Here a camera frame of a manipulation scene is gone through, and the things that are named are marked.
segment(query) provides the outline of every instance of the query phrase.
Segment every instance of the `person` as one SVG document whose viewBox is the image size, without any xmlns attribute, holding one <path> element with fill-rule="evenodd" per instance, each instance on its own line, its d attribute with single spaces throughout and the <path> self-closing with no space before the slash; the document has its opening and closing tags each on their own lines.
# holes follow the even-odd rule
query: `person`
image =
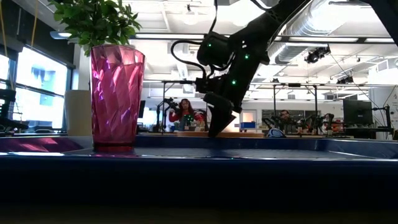
<svg viewBox="0 0 398 224">
<path fill-rule="evenodd" d="M 289 118 L 290 118 L 290 115 L 289 115 L 289 111 L 288 111 L 288 110 L 282 110 L 282 111 L 279 113 L 279 116 L 280 116 L 280 119 L 281 119 L 282 121 L 288 121 Z"/>
<path fill-rule="evenodd" d="M 288 110 L 282 110 L 279 113 L 280 118 L 280 128 L 284 130 L 286 133 L 293 134 L 296 133 L 297 130 L 295 128 L 296 122 L 290 118 L 290 113 Z"/>
<path fill-rule="evenodd" d="M 178 104 L 178 107 L 180 108 L 179 111 L 175 112 L 173 109 L 170 110 L 169 113 L 169 121 L 174 122 L 174 121 L 180 121 L 182 122 L 183 118 L 185 115 L 190 114 L 193 119 L 196 121 L 203 121 L 204 118 L 201 114 L 195 114 L 191 102 L 189 102 L 188 99 L 182 99 L 181 102 Z"/>
</svg>

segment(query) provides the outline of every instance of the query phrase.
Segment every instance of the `pipe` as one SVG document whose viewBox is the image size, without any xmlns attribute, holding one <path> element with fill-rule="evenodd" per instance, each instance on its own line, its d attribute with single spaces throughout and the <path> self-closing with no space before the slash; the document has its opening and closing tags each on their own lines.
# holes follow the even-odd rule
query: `pipe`
<svg viewBox="0 0 398 224">
<path fill-rule="evenodd" d="M 338 19 L 328 13 L 330 0 L 314 0 L 310 5 L 291 23 L 282 35 L 313 36 L 329 35 L 345 23 L 345 19 Z M 284 43 L 273 43 L 269 49 L 271 58 L 275 57 L 275 63 L 288 64 L 296 56 L 302 54 L 308 47 L 287 46 Z"/>
<path fill-rule="evenodd" d="M 359 0 L 349 0 L 347 1 L 331 1 L 329 2 L 329 5 L 331 6 L 369 6 L 371 7 L 368 3 L 359 1 Z"/>
</svg>

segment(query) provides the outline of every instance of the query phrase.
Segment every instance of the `green plant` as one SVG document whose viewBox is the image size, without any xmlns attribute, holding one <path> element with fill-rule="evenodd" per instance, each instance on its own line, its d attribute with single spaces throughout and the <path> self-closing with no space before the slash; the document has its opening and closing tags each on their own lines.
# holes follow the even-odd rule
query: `green plant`
<svg viewBox="0 0 398 224">
<path fill-rule="evenodd" d="M 69 39 L 78 38 L 78 43 L 90 55 L 92 47 L 105 44 L 128 44 L 129 36 L 142 26 L 136 21 L 131 6 L 123 6 L 111 0 L 50 0 L 57 10 L 54 19 L 66 24 Z"/>
</svg>

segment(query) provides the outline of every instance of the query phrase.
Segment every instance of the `black cable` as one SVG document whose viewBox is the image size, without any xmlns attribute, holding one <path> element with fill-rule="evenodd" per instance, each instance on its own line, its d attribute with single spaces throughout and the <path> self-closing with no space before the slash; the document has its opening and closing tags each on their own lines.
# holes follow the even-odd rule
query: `black cable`
<svg viewBox="0 0 398 224">
<path fill-rule="evenodd" d="M 217 11 L 218 11 L 218 3 L 217 3 L 217 0 L 214 0 L 214 6 L 216 7 L 216 16 L 214 17 L 213 23 L 211 24 L 209 33 L 210 33 L 211 31 L 213 31 L 214 26 L 216 25 L 216 22 L 217 22 Z"/>
<path fill-rule="evenodd" d="M 174 57 L 175 59 L 177 59 L 179 62 L 186 63 L 187 65 L 193 65 L 193 66 L 196 66 L 196 67 L 200 68 L 200 70 L 203 72 L 203 78 L 206 79 L 206 70 L 205 70 L 205 68 L 204 68 L 203 66 L 201 66 L 200 64 L 195 63 L 195 62 L 190 62 L 190 61 L 186 61 L 186 60 L 179 59 L 179 58 L 175 55 L 175 53 L 174 53 L 174 47 L 175 47 L 177 44 L 182 44 L 182 43 L 186 43 L 186 44 L 195 44 L 195 45 L 200 45 L 201 43 L 200 43 L 200 42 L 191 41 L 191 40 L 178 40 L 178 41 L 176 41 L 176 42 L 174 42 L 174 43 L 172 44 L 172 47 L 171 47 L 170 51 L 171 51 L 173 57 Z"/>
<path fill-rule="evenodd" d="M 207 75 L 207 79 L 209 79 L 212 75 L 214 75 L 215 67 L 214 65 L 210 65 L 210 74 Z"/>
<path fill-rule="evenodd" d="M 341 65 L 337 62 L 337 60 L 335 59 L 335 57 L 332 55 L 332 54 L 330 54 L 330 56 L 333 58 L 333 60 L 336 62 L 336 64 L 337 64 L 337 66 L 339 66 L 340 67 L 340 69 L 344 72 L 344 74 L 346 75 L 346 76 L 348 76 L 349 77 L 349 75 L 346 73 L 346 71 L 343 69 L 343 67 L 341 67 Z M 359 89 L 359 90 L 361 90 L 361 92 L 378 108 L 379 106 L 361 89 L 361 87 L 359 87 L 359 85 L 357 85 L 354 81 L 353 81 L 353 83 L 354 83 L 354 85 Z M 382 111 L 380 111 L 380 114 L 381 114 L 381 118 L 383 119 L 383 125 L 385 126 L 386 125 L 386 120 L 384 120 L 384 116 L 383 116 L 383 113 L 382 113 Z M 375 116 L 373 116 L 374 117 L 374 119 L 376 120 L 376 121 L 378 121 L 379 123 L 381 123 Z"/>
<path fill-rule="evenodd" d="M 253 2 L 258 8 L 260 8 L 260 9 L 262 9 L 262 10 L 264 10 L 264 11 L 267 11 L 267 10 L 268 10 L 268 9 L 262 7 L 262 6 L 260 5 L 260 3 L 258 3 L 256 0 L 250 0 L 250 1 Z"/>
</svg>

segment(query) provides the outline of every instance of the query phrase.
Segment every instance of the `window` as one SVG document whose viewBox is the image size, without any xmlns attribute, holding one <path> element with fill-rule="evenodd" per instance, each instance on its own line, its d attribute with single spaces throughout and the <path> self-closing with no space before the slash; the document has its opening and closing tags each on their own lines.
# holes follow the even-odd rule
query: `window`
<svg viewBox="0 0 398 224">
<path fill-rule="evenodd" d="M 17 83 L 64 95 L 68 68 L 24 47 L 18 56 Z"/>
<path fill-rule="evenodd" d="M 279 117 L 279 113 L 282 110 L 276 110 L 277 117 Z M 307 118 L 311 116 L 312 114 L 315 114 L 315 111 L 302 111 L 302 110 L 288 110 L 289 115 L 292 119 L 298 121 L 303 118 Z M 274 110 L 263 110 L 262 111 L 262 118 L 270 118 L 271 116 L 274 116 Z"/>
<path fill-rule="evenodd" d="M 0 55 L 0 78 L 6 80 L 8 77 L 9 59 Z"/>
<path fill-rule="evenodd" d="M 17 88 L 14 120 L 29 121 L 29 126 L 62 128 L 63 98 Z"/>
<path fill-rule="evenodd" d="M 12 118 L 29 121 L 30 127 L 62 128 L 67 75 L 66 66 L 24 47 L 18 55 Z"/>
</svg>

